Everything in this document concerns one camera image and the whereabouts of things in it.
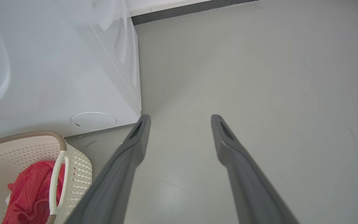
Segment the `basket handle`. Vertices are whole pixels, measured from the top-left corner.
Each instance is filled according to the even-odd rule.
[[[54,224],[55,220],[56,220],[56,215],[49,215],[46,224]]]
[[[56,206],[56,191],[57,191],[57,184],[58,184],[58,178],[59,178],[59,172],[60,167],[63,163],[63,159],[66,163],[66,166],[64,167],[64,180],[63,180],[63,187],[62,187],[62,193],[60,196],[59,205]],[[56,215],[58,212],[58,209],[62,206],[63,200],[64,200],[64,194],[66,192],[67,188],[67,178],[68,178],[68,164],[69,164],[69,158],[67,151],[61,150],[59,156],[56,159],[55,165],[53,166],[52,171],[52,177],[51,177],[51,185],[49,186],[49,209],[50,213],[49,215]]]

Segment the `red cloth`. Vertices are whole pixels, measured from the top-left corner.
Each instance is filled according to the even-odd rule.
[[[49,185],[55,161],[40,161],[23,170],[13,184],[8,184],[9,205],[2,224],[45,224],[49,216]],[[64,179],[62,164],[57,185],[60,200]]]

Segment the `white laundry basket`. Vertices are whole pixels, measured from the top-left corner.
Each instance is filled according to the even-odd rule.
[[[67,144],[53,131],[27,132],[0,138],[0,223],[3,221],[11,193],[8,183],[14,183],[19,173],[42,160],[56,160],[52,172],[49,198],[56,198],[58,173],[65,162],[64,183],[59,206],[49,200],[48,223],[63,224],[92,182],[92,165],[79,150]]]

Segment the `white washing machine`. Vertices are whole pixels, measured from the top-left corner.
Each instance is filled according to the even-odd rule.
[[[135,123],[137,35],[125,0],[0,0],[0,137]]]

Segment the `gray floor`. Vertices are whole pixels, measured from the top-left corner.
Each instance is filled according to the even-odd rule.
[[[212,114],[301,223],[358,223],[358,1],[263,0],[136,31],[152,127],[126,224],[238,223]],[[67,141],[97,175],[131,127]]]

